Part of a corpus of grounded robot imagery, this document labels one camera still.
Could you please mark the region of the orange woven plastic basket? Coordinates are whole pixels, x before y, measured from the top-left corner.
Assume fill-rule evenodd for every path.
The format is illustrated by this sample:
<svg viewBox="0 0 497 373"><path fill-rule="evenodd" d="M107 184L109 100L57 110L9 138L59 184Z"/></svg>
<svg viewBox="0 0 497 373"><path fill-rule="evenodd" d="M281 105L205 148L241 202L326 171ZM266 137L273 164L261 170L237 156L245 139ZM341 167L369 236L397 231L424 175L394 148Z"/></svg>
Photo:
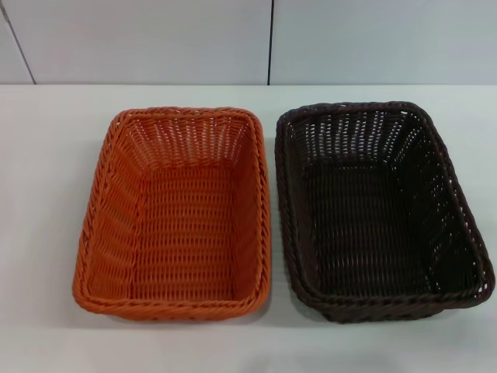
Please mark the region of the orange woven plastic basket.
<svg viewBox="0 0 497 373"><path fill-rule="evenodd" d="M72 294L131 320L222 320L269 296L262 125L239 108L118 113L94 173Z"/></svg>

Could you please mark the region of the dark brown woven plastic basket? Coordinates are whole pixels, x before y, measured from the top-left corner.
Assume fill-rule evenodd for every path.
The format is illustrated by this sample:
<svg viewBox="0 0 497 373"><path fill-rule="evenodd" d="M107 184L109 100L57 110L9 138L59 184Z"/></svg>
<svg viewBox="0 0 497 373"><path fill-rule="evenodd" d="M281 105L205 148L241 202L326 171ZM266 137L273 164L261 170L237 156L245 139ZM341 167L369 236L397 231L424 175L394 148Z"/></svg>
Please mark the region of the dark brown woven plastic basket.
<svg viewBox="0 0 497 373"><path fill-rule="evenodd" d="M492 295L485 243L421 107L289 110L276 124L275 160L290 285L327 320L423 319Z"/></svg>

